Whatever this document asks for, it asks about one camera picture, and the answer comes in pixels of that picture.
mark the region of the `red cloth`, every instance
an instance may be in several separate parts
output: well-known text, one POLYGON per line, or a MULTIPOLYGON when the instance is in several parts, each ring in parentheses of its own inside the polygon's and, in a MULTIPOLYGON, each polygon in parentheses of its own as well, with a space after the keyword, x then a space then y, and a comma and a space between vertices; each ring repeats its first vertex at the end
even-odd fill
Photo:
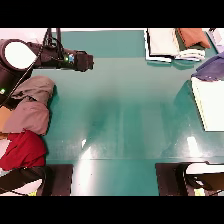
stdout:
POLYGON ((3 170, 45 165, 46 148, 38 135, 25 131, 20 134, 9 134, 8 140, 11 142, 0 159, 0 167, 3 170))

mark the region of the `green tabletop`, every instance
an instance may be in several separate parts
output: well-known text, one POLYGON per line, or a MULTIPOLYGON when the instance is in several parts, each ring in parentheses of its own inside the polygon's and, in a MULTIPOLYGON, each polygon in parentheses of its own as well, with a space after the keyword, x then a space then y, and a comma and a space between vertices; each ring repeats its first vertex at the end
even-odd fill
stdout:
POLYGON ((85 73, 33 72, 56 83, 47 163, 74 164, 72 195, 158 195, 156 162, 224 162, 224 133, 203 130, 189 81, 202 62, 147 62, 143 31, 63 32, 62 42, 95 61, 85 73))

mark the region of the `green light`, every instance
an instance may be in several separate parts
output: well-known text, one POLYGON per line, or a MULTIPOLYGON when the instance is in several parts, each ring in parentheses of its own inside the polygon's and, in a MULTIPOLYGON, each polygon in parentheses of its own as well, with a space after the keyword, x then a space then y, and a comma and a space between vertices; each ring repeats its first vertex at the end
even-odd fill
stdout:
POLYGON ((4 93, 5 93, 5 89, 1 89, 0 94, 4 94, 4 93))

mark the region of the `yellow label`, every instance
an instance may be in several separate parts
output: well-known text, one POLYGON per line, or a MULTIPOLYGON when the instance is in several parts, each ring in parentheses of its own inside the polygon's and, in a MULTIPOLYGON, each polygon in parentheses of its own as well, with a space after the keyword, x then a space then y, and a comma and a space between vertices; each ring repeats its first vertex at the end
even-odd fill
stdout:
POLYGON ((195 196, 205 196, 205 191, 203 188, 194 189, 195 196))
POLYGON ((32 193, 30 193, 30 194, 28 194, 29 196, 37 196, 37 191, 34 191, 34 192, 32 192, 32 193))

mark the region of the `navy blue cloth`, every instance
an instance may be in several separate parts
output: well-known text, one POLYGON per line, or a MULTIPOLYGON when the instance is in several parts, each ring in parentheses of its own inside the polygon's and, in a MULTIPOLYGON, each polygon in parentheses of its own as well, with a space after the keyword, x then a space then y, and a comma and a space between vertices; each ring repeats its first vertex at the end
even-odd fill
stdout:
POLYGON ((207 60, 196 69, 192 77, 202 81, 217 81, 224 77, 224 52, 207 60))

